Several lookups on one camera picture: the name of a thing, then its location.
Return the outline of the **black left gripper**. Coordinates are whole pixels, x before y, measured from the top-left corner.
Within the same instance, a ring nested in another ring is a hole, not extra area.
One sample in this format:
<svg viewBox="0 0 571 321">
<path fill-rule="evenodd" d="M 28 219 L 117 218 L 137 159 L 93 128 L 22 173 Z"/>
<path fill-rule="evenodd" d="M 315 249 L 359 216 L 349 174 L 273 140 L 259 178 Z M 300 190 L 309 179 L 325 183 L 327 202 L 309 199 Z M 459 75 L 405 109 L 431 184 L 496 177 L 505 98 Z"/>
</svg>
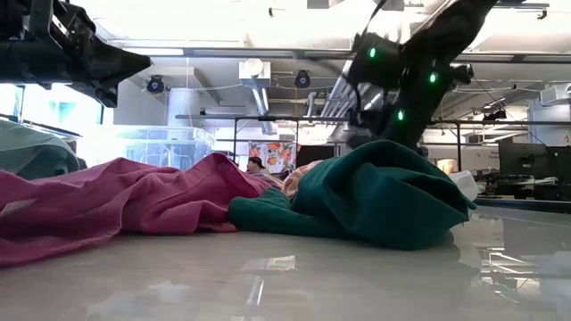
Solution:
<svg viewBox="0 0 571 321">
<path fill-rule="evenodd" d="M 66 82 L 116 108 L 117 85 L 150 66 L 147 55 L 102 41 L 69 0 L 0 0 L 0 84 Z"/>
</svg>

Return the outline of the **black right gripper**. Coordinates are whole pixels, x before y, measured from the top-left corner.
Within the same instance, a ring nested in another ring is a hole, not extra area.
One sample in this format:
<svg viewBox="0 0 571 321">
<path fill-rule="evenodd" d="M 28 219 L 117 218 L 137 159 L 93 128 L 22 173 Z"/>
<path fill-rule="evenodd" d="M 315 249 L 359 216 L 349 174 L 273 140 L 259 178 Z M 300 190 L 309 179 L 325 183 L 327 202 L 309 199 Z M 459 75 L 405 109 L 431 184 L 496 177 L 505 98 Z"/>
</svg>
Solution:
<svg viewBox="0 0 571 321">
<path fill-rule="evenodd" d="M 419 114 L 405 109 L 352 110 L 347 145 L 352 149 L 378 140 L 387 140 L 415 149 L 419 140 Z"/>
</svg>

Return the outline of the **dark green microfiber towel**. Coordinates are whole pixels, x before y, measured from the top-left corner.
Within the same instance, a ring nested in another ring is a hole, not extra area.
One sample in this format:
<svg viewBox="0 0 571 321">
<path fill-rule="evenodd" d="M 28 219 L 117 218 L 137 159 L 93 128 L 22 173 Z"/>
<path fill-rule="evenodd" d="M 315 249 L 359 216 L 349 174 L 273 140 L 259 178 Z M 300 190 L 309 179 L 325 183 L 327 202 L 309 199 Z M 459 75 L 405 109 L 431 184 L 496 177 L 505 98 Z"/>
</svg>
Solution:
<svg viewBox="0 0 571 321">
<path fill-rule="evenodd" d="M 375 141 L 305 172 L 293 196 L 270 188 L 236 197 L 238 229 L 359 240 L 393 250 L 437 245 L 475 208 L 434 164 L 400 144 Z"/>
</svg>

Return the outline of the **peach pink microfiber towel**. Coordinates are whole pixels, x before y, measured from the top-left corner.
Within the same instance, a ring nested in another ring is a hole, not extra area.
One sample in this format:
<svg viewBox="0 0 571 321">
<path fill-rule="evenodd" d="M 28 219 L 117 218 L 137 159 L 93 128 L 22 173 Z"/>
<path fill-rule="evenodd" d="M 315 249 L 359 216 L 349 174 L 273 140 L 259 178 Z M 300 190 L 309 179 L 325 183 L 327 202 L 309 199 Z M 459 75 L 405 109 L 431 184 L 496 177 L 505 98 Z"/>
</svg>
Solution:
<svg viewBox="0 0 571 321">
<path fill-rule="evenodd" d="M 283 183 L 283 187 L 282 187 L 282 192 L 290 199 L 292 200 L 295 196 L 295 194 L 298 192 L 299 190 L 299 184 L 300 181 L 302 179 L 302 177 L 307 174 L 309 171 L 311 171 L 313 168 L 315 168 L 316 166 L 318 166 L 320 163 L 322 162 L 322 160 L 315 160 L 307 165 L 303 165 L 300 166 L 299 168 L 297 168 L 296 170 L 294 170 L 291 174 L 289 174 L 287 176 L 287 178 L 284 180 Z"/>
</svg>

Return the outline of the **sage green microfiber towel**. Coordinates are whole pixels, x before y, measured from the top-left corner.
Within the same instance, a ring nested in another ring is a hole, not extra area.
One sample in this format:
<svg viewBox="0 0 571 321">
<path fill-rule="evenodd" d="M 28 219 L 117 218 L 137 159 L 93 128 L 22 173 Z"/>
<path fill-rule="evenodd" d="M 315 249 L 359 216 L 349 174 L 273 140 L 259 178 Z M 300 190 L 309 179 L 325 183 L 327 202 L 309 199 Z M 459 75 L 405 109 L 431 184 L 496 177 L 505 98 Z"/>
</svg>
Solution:
<svg viewBox="0 0 571 321">
<path fill-rule="evenodd" d="M 27 180 L 87 168 L 76 143 L 8 120 L 0 120 L 0 169 Z"/>
</svg>

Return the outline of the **magenta microfiber towel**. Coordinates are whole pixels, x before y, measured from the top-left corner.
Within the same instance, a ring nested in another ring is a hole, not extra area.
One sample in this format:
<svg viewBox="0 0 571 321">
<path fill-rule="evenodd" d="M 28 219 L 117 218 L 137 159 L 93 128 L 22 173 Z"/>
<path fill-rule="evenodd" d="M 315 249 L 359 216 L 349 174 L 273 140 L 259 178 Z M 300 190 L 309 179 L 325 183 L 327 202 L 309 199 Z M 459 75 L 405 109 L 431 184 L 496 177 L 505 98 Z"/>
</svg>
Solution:
<svg viewBox="0 0 571 321">
<path fill-rule="evenodd" d="M 118 158 L 35 180 L 0 171 L 0 268 L 92 247 L 122 232 L 234 232 L 230 202 L 268 189 L 219 153 L 188 170 Z"/>
</svg>

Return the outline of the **silver ceiling ducts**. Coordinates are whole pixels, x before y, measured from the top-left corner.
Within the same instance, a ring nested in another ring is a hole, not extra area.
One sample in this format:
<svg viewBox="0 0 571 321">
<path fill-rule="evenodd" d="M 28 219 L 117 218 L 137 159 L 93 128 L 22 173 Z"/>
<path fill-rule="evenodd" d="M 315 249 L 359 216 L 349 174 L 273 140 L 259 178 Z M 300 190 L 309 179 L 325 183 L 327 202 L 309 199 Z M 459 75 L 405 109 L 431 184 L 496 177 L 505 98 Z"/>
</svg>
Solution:
<svg viewBox="0 0 571 321">
<path fill-rule="evenodd" d="M 360 98 L 361 108 L 368 109 L 383 96 L 383 90 L 380 87 L 361 83 L 357 86 L 358 91 L 355 91 L 347 82 L 345 77 L 352 66 L 352 60 L 347 60 L 342 67 L 332 61 L 317 60 L 316 63 L 338 75 L 337 81 L 326 96 L 323 108 L 317 113 L 322 118 L 344 118 L 357 105 L 358 98 Z"/>
</svg>

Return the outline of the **black standing panel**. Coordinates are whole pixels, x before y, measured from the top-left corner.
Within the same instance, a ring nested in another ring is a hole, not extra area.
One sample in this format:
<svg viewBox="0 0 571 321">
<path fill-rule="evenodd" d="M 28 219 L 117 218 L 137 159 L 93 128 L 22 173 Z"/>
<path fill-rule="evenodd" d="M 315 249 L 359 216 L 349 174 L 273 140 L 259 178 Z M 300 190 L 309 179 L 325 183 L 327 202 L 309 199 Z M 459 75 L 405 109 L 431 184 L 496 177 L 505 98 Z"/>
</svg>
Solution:
<svg viewBox="0 0 571 321">
<path fill-rule="evenodd" d="M 295 167 L 299 168 L 313 161 L 322 161 L 334 156 L 333 145 L 300 145 L 296 153 Z"/>
</svg>

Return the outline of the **white round column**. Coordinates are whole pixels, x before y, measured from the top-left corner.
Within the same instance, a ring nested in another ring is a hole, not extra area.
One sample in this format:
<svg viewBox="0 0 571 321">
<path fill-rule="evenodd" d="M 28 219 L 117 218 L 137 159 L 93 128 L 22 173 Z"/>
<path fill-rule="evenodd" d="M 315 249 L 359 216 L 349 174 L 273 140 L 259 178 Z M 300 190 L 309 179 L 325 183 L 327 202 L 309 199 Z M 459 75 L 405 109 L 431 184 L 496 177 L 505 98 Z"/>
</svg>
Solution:
<svg viewBox="0 0 571 321">
<path fill-rule="evenodd" d="M 192 127 L 192 117 L 201 110 L 201 97 L 190 88 L 172 88 L 170 90 L 167 125 L 169 127 Z"/>
</svg>

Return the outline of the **floral orange poster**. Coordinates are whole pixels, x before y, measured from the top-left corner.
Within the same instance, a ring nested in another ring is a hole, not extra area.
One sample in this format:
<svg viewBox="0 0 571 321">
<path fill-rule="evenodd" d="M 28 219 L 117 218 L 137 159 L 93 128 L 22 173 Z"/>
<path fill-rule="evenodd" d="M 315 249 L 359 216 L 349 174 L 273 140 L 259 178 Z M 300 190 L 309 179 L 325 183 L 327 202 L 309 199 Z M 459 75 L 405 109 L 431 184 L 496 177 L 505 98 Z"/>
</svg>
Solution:
<svg viewBox="0 0 571 321">
<path fill-rule="evenodd" d="M 297 147 L 295 143 L 249 142 L 249 156 L 261 159 L 270 174 L 290 172 L 295 169 Z"/>
</svg>

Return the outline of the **person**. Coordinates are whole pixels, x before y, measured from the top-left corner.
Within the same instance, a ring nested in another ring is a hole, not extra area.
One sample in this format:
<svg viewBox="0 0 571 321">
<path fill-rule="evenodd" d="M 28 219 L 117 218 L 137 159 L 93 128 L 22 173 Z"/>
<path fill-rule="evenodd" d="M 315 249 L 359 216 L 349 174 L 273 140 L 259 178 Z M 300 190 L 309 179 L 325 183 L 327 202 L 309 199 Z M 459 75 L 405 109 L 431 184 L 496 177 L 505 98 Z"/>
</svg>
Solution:
<svg viewBox="0 0 571 321">
<path fill-rule="evenodd" d="M 259 174 L 259 175 L 268 175 L 269 174 L 269 171 L 262 164 L 261 158 L 256 157 L 256 156 L 251 156 L 248 159 L 248 163 L 246 166 L 246 172 L 249 174 Z"/>
</svg>

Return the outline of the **black computer monitor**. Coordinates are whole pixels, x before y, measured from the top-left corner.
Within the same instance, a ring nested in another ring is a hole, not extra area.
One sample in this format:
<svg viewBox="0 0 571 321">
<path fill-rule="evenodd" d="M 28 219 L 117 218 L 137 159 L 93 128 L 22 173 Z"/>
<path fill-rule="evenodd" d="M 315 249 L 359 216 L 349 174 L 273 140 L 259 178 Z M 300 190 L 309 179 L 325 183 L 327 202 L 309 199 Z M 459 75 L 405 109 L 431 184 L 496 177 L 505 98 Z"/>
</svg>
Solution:
<svg viewBox="0 0 571 321">
<path fill-rule="evenodd" d="M 571 146 L 500 143 L 499 157 L 504 176 L 555 177 L 571 185 Z"/>
</svg>

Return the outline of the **black metal rack frame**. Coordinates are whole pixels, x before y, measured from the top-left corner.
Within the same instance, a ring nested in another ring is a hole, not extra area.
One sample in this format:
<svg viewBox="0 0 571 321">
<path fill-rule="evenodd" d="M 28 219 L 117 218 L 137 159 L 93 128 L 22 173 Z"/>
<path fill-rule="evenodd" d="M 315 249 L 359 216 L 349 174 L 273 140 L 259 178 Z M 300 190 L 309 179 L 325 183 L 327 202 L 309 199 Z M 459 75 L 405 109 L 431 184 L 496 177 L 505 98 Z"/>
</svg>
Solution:
<svg viewBox="0 0 571 321">
<path fill-rule="evenodd" d="M 235 133 L 234 133 L 234 142 L 237 142 L 237 123 L 240 120 L 256 120 L 262 123 L 270 123 L 270 122 L 277 122 L 277 121 L 292 121 L 295 122 L 296 125 L 299 125 L 300 122 L 309 122 L 309 123 L 347 123 L 349 125 L 349 118 L 322 118 L 322 117 L 293 117 L 293 116 L 224 116 L 224 115 L 198 115 L 193 116 L 192 119 L 232 119 L 235 123 Z M 427 120 L 427 121 L 419 121 L 419 140 L 422 136 L 423 132 L 427 127 L 435 126 L 435 125 L 454 125 L 456 127 L 456 131 L 459 133 L 460 128 L 462 125 L 482 125 L 482 126 L 499 126 L 499 125 L 508 125 L 508 126 L 524 126 L 524 127 L 531 127 L 531 126 L 561 126 L 561 127 L 571 127 L 571 121 L 495 121 L 495 120 L 461 120 L 461 119 L 440 119 L 440 120 Z"/>
</svg>

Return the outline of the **white hanging vent duct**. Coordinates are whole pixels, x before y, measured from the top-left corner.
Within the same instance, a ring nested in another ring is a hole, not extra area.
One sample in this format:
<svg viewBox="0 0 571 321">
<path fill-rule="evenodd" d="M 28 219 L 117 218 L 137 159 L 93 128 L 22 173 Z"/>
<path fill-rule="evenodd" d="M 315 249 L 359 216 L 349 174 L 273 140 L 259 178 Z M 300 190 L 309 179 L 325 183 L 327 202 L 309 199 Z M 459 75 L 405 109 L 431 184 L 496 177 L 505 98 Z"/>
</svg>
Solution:
<svg viewBox="0 0 571 321">
<path fill-rule="evenodd" d="M 268 116 L 268 88 L 272 86 L 270 62 L 258 58 L 239 62 L 238 78 L 242 86 L 252 91 L 258 114 Z"/>
</svg>

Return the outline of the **black table frame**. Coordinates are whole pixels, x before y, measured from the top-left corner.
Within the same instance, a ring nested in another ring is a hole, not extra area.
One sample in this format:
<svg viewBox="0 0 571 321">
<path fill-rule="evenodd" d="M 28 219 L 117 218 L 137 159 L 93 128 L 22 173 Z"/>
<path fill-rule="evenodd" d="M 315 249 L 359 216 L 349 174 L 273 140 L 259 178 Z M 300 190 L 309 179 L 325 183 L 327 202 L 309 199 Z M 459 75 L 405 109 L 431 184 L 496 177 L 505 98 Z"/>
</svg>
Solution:
<svg viewBox="0 0 571 321">
<path fill-rule="evenodd" d="M 571 202 L 476 198 L 478 206 L 571 214 Z"/>
</svg>

